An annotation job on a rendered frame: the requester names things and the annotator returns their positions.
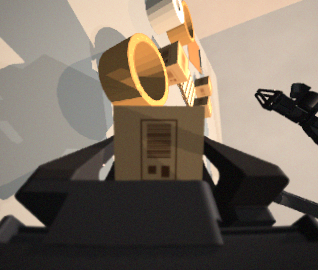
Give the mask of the grey cylinder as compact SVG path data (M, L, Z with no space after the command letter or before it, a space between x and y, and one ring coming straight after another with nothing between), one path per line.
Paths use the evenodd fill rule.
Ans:
M147 0L146 13L158 35L184 23L181 0Z

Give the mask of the brown cylinder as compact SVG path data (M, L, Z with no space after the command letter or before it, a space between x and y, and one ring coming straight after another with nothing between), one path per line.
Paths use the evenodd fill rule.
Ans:
M184 23L166 31L170 43L180 41L181 46L194 42L194 28L191 15L185 1L181 1L184 12Z

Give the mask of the small wooden pallet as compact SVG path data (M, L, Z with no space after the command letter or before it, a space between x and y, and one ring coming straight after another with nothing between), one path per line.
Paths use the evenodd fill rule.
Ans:
M192 81L192 77L191 77L189 70L188 70L188 81L183 82L183 83L179 83L177 85L181 90L182 98L183 98L183 100L185 100L186 105L193 106L196 89L195 89L194 83Z

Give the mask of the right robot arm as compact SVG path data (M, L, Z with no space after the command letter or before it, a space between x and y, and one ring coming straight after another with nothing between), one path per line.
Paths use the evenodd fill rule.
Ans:
M298 123L308 137L318 145L318 117L315 116L318 112L318 93L309 91L310 89L311 87L304 83L293 83L291 85L290 98L296 100L296 102L286 96L280 104L290 110L293 109L291 112L288 111L289 114L286 118L296 124ZM318 219L318 203L311 200L283 190L273 202L301 213L312 215Z

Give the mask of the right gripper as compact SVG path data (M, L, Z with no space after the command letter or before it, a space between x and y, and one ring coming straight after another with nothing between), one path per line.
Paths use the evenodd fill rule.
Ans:
M269 92L269 93L274 93L274 95L268 95L268 94L262 94L261 92ZM265 102L263 104L263 102L260 100L260 98L258 97L258 95L262 98L262 100ZM282 91L280 90L268 90L268 89L258 89L257 93L255 93L254 95L256 97L256 99L258 100L258 102L260 103L260 105L262 106L262 108L266 108L268 111L272 111L274 110L275 112L279 113L280 115L284 115L287 116L289 113L288 111L292 111L288 108L286 108L285 106L281 105L280 103L286 98L286 95L283 94ZM266 99L265 97L268 97L268 99ZM272 103L273 102L273 103ZM277 104L279 102L279 104ZM271 104L272 103L272 104ZM277 106L278 105L278 106ZM277 106L277 107L276 107ZM273 107L273 109L271 108Z

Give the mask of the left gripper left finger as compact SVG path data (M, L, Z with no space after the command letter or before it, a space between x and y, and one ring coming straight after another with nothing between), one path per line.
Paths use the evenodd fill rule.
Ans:
M111 136L101 142L40 165L29 178L99 180L101 168L113 155L114 136Z

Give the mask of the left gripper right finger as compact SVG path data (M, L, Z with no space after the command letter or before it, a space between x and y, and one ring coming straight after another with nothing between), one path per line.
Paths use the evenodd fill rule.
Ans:
M210 185L221 219L230 208L268 207L290 181L279 166L206 136L203 155L219 173L215 186L203 160L203 181Z

